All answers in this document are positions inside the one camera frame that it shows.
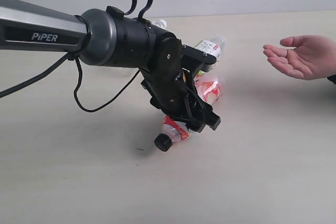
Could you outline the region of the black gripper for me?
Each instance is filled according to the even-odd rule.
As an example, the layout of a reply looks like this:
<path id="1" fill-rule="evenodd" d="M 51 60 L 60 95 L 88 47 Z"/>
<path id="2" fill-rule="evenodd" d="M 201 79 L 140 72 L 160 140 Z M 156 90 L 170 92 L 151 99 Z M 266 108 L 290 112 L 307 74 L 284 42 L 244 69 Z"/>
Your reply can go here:
<path id="1" fill-rule="evenodd" d="M 197 133 L 205 126 L 215 131 L 221 123 L 212 106 L 197 94 L 194 77 L 200 70 L 200 67 L 180 66 L 153 71 L 140 69 L 141 84 L 151 95 L 150 104 L 172 119 L 186 123 L 189 130 Z"/>

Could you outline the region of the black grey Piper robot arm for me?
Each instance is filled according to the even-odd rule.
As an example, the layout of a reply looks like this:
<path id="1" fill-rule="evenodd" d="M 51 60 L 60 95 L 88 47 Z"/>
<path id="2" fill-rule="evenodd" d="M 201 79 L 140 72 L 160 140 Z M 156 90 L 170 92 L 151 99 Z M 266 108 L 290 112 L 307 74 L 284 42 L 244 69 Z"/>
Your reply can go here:
<path id="1" fill-rule="evenodd" d="M 90 66 L 137 68 L 151 104 L 200 132 L 220 117 L 197 94 L 194 77 L 214 56 L 184 45 L 147 20 L 124 17 L 114 7 L 69 15 L 20 0 L 1 0 L 1 49 L 64 52 Z"/>

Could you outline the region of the person's open bare hand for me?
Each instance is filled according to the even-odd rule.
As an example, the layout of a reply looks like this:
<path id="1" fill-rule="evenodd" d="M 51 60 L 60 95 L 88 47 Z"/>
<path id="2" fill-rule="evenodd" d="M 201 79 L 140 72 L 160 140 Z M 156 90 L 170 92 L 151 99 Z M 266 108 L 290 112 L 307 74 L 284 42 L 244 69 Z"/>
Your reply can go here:
<path id="1" fill-rule="evenodd" d="M 279 72 L 300 80 L 335 77 L 335 41 L 318 35 L 291 36 L 280 47 L 264 45 L 263 54 Z"/>

